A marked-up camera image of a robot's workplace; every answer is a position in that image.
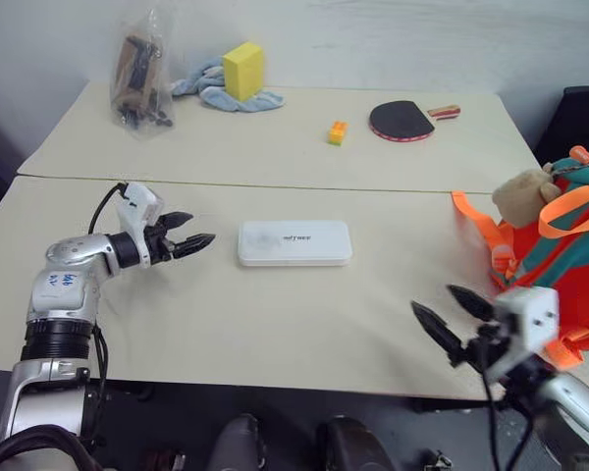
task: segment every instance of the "tabletop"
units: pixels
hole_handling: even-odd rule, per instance
[[[278,110],[227,113],[196,96],[176,101],[175,126],[137,139],[111,119],[108,85],[90,83],[22,175],[301,188],[490,193],[537,163],[494,94],[271,88]],[[449,104],[455,120],[417,142],[390,142],[368,127],[371,110],[412,100],[422,111]],[[348,123],[342,146],[327,143]]]
[[[45,249],[84,234],[110,186],[18,177],[0,204],[0,369],[19,359]],[[110,378],[483,398],[477,374],[450,367],[409,305],[432,307],[468,339],[476,322],[445,285],[494,293],[485,244],[448,194],[149,186],[168,211],[194,214],[171,239],[217,238],[191,257],[131,268],[103,286],[98,320]],[[493,211],[486,195],[471,201]],[[240,265],[240,223],[275,219],[343,220],[353,258],[345,267]],[[97,229],[118,230],[114,208]],[[589,371],[579,371],[589,382]]]

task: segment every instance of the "backpack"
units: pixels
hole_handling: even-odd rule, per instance
[[[561,369],[582,363],[581,352],[589,350],[589,153],[575,146],[569,155],[552,168],[562,195],[544,206],[536,224],[521,229],[504,221],[496,225],[463,192],[452,193],[455,207],[487,241],[491,276],[503,290],[536,286],[559,292],[559,338],[546,353]]]

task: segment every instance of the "cable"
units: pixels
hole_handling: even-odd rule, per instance
[[[102,198],[102,200],[100,201],[100,204],[98,204],[96,211],[94,211],[94,215],[92,216],[91,222],[89,223],[89,229],[87,230],[88,234],[94,234],[94,227],[96,226],[96,221],[98,221],[98,216],[100,216],[100,213],[102,212],[103,208],[109,202],[114,193],[116,191],[120,191],[121,194],[124,194],[126,189],[126,183],[118,183],[109,191],[107,191],[107,194],[105,194],[104,198]]]
[[[510,456],[509,464],[507,465],[507,471],[512,471],[519,460],[519,457],[525,450],[528,442],[530,441],[530,437],[532,436],[532,431],[534,430],[534,418],[528,409],[526,409],[523,404],[516,401],[513,405],[514,409],[523,415],[526,419],[526,428],[523,431],[523,436],[521,437],[521,441],[517,444]]]
[[[487,394],[487,400],[489,403],[489,445],[491,448],[491,458],[493,459],[493,466],[495,471],[501,471],[500,458],[498,457],[498,430],[497,430],[497,417],[495,410],[495,401],[493,400],[493,394],[491,388],[487,382],[486,371],[489,367],[487,360],[489,341],[481,339],[480,341],[480,377],[482,378],[482,385],[484,391]]]
[[[98,221],[98,217],[100,213],[105,208],[109,200],[112,198],[116,191],[119,191],[121,195],[124,195],[125,190],[127,189],[126,183],[117,183],[114,187],[112,187],[107,194],[102,198],[98,207],[94,211],[94,214],[89,222],[89,229],[87,233],[93,234],[94,228],[96,227],[96,222]],[[96,404],[96,411],[94,416],[94,427],[93,427],[93,435],[96,435],[96,431],[98,430],[98,426],[100,425],[100,419],[102,417],[102,412],[105,406],[106,401],[106,386],[107,386],[107,370],[109,368],[109,348],[107,347],[107,341],[105,340],[104,336],[102,335],[102,330],[100,326],[98,326],[97,322],[94,322],[94,327],[92,329],[92,335],[94,339],[94,347],[96,349],[96,360],[98,361],[98,374],[100,376],[100,380],[98,383],[98,401]]]
[[[0,465],[27,451],[56,448],[72,458],[79,471],[103,471],[87,452],[76,435],[58,425],[35,425],[12,435],[0,443]]]

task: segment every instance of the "plastic bag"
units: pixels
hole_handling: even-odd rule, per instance
[[[123,27],[110,80],[111,109],[119,124],[140,137],[173,126],[168,65],[172,17],[171,8],[158,2],[140,21]]]

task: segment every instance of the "black chair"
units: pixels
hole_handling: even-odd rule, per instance
[[[589,86],[571,86],[563,91],[561,103],[534,155],[543,166],[566,157],[576,144],[589,150]]]

